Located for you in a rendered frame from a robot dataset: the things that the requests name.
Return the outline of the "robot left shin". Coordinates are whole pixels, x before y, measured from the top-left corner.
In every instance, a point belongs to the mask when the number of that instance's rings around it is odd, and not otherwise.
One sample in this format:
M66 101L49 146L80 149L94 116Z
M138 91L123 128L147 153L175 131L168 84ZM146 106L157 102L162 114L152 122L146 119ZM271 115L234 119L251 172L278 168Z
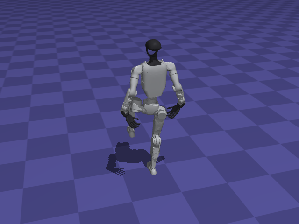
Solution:
M131 112L131 111L130 111L130 107L129 107L128 111L129 111L129 114L132 115L132 117L135 117L135 112ZM135 119L134 119L134 120L135 120ZM133 128L131 128L131 127L129 126L129 131L131 131L131 130L133 131Z

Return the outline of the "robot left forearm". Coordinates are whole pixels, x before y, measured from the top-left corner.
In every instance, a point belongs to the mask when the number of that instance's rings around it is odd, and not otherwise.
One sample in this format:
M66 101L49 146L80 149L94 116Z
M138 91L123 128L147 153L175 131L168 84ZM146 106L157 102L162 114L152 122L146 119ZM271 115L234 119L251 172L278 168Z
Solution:
M130 93L130 89L127 90L126 96L124 98L124 102L123 102L121 110L120 110L120 112L124 111L125 114L128 113L128 109L130 107L130 104L133 101L133 99L131 97L129 97L129 93Z

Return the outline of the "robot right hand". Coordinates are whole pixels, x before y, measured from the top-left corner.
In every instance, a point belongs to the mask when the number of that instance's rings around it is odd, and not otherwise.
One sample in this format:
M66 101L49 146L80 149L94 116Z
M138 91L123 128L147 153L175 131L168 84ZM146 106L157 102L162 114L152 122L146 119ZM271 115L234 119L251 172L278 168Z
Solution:
M185 105L185 103L183 103L181 106L178 104L178 102L177 102L177 105L175 105L175 106L173 106L173 107L169 107L169 108L167 108L167 109L171 109L172 108L172 110L170 110L169 112L167 112L167 114L168 113L170 113L170 114L168 114L168 115L166 115L166 116L168 116L169 118L174 118L178 113L179 113L179 110L180 110L180 108L182 108L183 106Z

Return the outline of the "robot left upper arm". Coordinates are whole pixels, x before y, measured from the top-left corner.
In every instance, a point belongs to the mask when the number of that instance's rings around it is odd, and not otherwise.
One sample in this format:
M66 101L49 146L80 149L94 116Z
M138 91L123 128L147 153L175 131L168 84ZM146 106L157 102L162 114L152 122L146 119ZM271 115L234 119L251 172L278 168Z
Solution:
M136 87L138 85L139 75L142 73L143 65L137 65L131 70L131 79L130 79L130 93L129 97L135 97L137 95Z

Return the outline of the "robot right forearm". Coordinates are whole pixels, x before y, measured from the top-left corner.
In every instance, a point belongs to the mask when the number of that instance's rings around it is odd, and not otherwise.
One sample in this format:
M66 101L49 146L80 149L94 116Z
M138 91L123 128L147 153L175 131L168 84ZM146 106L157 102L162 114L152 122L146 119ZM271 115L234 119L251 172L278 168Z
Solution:
M181 84L180 84L180 86L181 86ZM186 104L182 86L181 86L181 91L176 92L176 96L177 96L177 98L178 98L178 104L179 104L180 106L181 106L183 103Z

